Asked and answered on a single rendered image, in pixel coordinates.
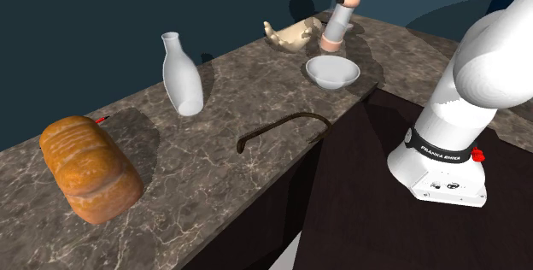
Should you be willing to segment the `white and pink grinder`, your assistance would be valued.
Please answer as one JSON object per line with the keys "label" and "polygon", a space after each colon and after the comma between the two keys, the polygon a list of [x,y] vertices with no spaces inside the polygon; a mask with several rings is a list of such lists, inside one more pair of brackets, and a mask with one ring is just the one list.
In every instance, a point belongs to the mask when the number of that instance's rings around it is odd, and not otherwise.
{"label": "white and pink grinder", "polygon": [[359,4],[360,0],[344,0],[336,5],[321,36],[322,50],[336,52],[340,49],[351,15]]}

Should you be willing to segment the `beige hand-shaped figure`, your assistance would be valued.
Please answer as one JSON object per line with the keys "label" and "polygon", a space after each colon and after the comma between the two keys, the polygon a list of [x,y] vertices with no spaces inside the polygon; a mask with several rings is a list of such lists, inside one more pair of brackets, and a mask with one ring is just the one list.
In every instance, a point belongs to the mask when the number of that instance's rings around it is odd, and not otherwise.
{"label": "beige hand-shaped figure", "polygon": [[273,47],[290,53],[299,51],[322,31],[322,23],[315,17],[308,17],[279,31],[274,31],[268,21],[264,21],[263,25],[266,40]]}

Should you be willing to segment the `white bowl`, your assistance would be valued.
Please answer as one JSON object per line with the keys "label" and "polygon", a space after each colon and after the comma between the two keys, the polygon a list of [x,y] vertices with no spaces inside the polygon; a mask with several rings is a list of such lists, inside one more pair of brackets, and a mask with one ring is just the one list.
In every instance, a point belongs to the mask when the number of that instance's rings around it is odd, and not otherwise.
{"label": "white bowl", "polygon": [[340,56],[316,56],[306,63],[307,75],[321,88],[336,90],[353,84],[360,77],[360,68]]}

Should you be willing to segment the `dark brown curved bar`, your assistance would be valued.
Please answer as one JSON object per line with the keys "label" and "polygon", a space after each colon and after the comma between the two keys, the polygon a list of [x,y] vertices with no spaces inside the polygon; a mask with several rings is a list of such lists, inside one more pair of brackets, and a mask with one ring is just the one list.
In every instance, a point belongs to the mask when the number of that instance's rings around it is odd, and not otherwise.
{"label": "dark brown curved bar", "polygon": [[259,137],[261,134],[268,132],[272,130],[273,128],[281,126],[282,124],[286,122],[289,122],[297,118],[303,118],[303,117],[320,120],[321,122],[325,124],[325,129],[323,131],[318,132],[314,137],[308,140],[310,144],[320,141],[322,138],[325,138],[330,133],[332,129],[332,123],[329,120],[327,120],[324,116],[320,114],[310,113],[310,112],[297,112],[293,114],[288,114],[272,123],[259,127],[255,129],[254,131],[245,133],[237,141],[236,152],[238,154],[242,154],[245,149],[246,143],[250,139]]}

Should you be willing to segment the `white bottle vase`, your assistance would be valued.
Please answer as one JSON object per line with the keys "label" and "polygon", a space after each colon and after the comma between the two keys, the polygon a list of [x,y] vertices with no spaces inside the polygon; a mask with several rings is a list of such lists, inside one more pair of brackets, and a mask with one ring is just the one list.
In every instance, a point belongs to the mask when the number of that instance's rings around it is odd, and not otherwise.
{"label": "white bottle vase", "polygon": [[202,82],[196,65],[185,54],[177,32],[161,35],[166,55],[162,76],[168,97],[182,116],[198,114],[203,108]]}

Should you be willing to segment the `dark robot stand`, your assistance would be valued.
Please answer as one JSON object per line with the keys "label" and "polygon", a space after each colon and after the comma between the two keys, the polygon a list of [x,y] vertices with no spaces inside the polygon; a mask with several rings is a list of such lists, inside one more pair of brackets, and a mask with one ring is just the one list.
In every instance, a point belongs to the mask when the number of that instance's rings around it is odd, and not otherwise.
{"label": "dark robot stand", "polygon": [[486,129],[487,202],[420,201],[386,164],[420,111],[375,90],[174,270],[269,270],[293,238],[294,270],[533,270],[533,153]]}

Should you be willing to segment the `brown bread loaf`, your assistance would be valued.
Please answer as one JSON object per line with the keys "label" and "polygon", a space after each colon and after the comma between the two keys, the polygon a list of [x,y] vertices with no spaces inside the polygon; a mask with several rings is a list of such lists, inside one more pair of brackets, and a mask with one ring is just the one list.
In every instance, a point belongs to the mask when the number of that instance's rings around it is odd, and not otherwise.
{"label": "brown bread loaf", "polygon": [[138,171],[93,119],[58,120],[44,129],[39,145],[70,207],[88,223],[113,219],[143,195]]}

